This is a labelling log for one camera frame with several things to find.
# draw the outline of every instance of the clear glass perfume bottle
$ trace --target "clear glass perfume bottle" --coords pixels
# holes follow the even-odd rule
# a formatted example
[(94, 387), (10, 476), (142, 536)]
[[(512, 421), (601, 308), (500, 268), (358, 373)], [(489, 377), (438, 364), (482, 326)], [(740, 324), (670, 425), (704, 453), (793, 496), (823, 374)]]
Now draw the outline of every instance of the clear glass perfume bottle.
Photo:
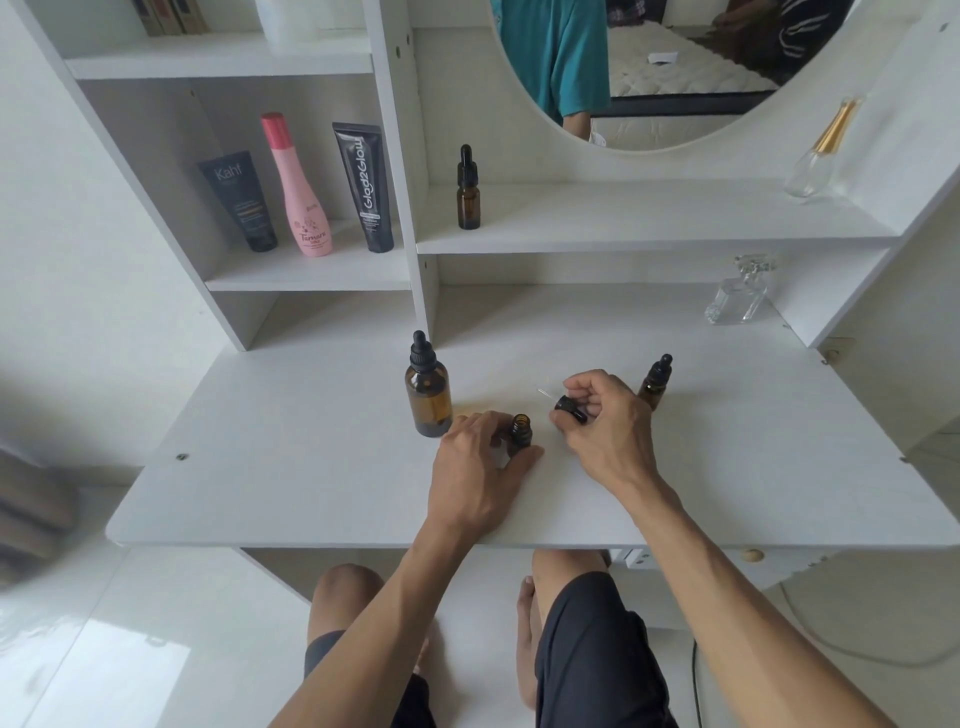
[(705, 315), (712, 324), (746, 324), (754, 318), (767, 295), (764, 274), (775, 270), (777, 262), (769, 255), (738, 255), (736, 266), (740, 278), (722, 280), (716, 298), (707, 306)]
[(843, 141), (843, 135), (853, 119), (853, 113), (862, 101), (859, 97), (843, 100), (840, 110), (820, 134), (817, 143), (794, 165), (793, 172), (783, 184), (784, 192), (793, 197), (808, 198), (827, 189), (830, 178), (833, 177), (840, 142)]

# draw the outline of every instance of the knee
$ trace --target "knee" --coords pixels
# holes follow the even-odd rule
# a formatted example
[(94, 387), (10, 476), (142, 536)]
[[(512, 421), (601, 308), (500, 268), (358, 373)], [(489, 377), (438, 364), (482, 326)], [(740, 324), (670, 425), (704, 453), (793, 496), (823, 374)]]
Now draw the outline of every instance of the knee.
[(327, 570), (313, 590), (313, 603), (331, 601), (369, 604), (383, 587), (380, 574), (359, 564), (340, 564)]
[(597, 549), (537, 548), (532, 568), (535, 579), (538, 573), (606, 570), (609, 558), (606, 551)]

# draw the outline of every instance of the foot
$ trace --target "foot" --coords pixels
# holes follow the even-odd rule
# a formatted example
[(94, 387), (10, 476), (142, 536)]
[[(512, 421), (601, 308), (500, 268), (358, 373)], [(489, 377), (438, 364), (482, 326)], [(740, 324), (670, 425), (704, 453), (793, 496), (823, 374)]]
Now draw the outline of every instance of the foot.
[(534, 662), (540, 644), (540, 607), (534, 592), (534, 580), (527, 576), (520, 584), (516, 598), (516, 683), (520, 699), (530, 710), (537, 709), (537, 673)]

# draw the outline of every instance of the gold cap perfume bottle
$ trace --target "gold cap perfume bottle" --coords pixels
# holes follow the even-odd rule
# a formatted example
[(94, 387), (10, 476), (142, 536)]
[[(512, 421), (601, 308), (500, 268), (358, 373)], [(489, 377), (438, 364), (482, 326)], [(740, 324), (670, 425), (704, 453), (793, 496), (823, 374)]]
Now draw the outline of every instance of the gold cap perfume bottle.
[(860, 97), (851, 97), (843, 100), (840, 110), (829, 126), (824, 129), (813, 145), (793, 168), (793, 172), (783, 185), (783, 190), (793, 197), (808, 198), (822, 193), (827, 189), (830, 178), (833, 176), (833, 166), (836, 161), (840, 142), (850, 126), (853, 114), (862, 103)]

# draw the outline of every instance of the pink cap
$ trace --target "pink cap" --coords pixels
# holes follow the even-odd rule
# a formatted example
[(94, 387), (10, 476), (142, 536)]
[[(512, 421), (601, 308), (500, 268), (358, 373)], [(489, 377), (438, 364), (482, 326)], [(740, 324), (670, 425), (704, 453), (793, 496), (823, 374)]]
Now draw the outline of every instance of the pink cap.
[(290, 149), (293, 147), (293, 139), (290, 138), (290, 130), (287, 129), (287, 120), (279, 111), (268, 111), (260, 115), (260, 123), (263, 125), (263, 133), (267, 135), (267, 143), (271, 149)]

